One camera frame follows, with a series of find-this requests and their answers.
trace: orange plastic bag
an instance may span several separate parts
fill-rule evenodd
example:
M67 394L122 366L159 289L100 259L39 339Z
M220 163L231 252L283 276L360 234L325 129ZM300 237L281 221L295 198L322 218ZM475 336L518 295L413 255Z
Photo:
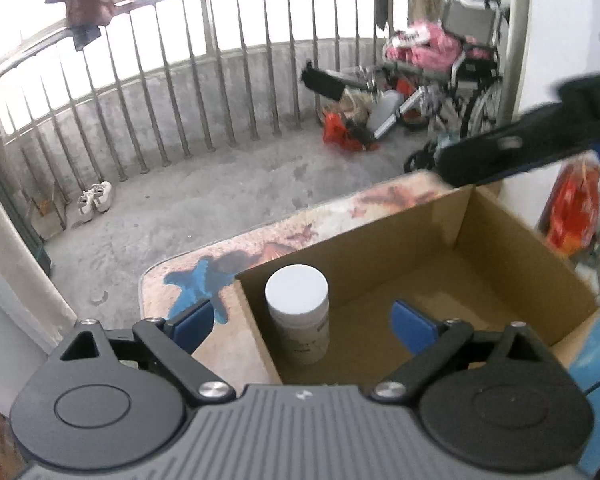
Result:
M359 140L351 137L349 131L342 124L340 115L335 112L326 112L324 114L322 142L325 144L337 144L350 152L361 152L365 149Z
M600 166L581 158L565 167L551 209L547 243L565 256L589 246L600 212Z
M398 82L395 85L395 90L397 92L400 92L402 95L404 95L405 99L407 99L416 91L416 87L407 78L401 77L400 79L398 79ZM407 122L408 121L417 121L420 119L420 110L417 110L417 109L408 110L407 113L405 113L402 117Z

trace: wheel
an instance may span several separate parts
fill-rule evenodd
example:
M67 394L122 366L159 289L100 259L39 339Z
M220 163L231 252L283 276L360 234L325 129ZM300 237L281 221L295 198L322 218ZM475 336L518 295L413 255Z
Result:
M418 170L432 170L434 167L434 159L432 154L426 150L418 150L411 153L404 162L403 170L405 173Z
M462 115L461 139L484 134L495 128L501 94L502 79L500 78L475 91Z

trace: concrete floor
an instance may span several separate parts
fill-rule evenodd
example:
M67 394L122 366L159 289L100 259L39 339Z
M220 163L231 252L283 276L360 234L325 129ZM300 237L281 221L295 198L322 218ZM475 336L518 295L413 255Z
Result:
M87 224L68 209L72 227L46 243L52 281L78 318L130 327L151 265L398 176L425 141L392 131L375 152L346 153L313 127L151 170L116 184L111 209Z

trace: white wall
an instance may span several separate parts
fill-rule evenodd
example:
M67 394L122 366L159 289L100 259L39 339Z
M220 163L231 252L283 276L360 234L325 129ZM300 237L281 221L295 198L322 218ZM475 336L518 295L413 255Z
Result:
M556 83L600 72L600 0L530 0L519 111L557 100ZM505 181L500 199L535 226L560 164Z
M0 307L0 412L9 415L16 395L46 354Z
M75 313L42 271L0 204L0 412L74 326Z

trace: white sneaker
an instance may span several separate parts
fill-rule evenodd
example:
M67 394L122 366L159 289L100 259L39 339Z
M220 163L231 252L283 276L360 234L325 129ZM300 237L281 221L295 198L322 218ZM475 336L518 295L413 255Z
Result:
M106 180L99 184L91 186L91 192L93 193L93 204L96 209L104 213L111 207L113 202L113 186Z
M93 218L93 191L88 189L82 192L78 199L78 214L82 223Z

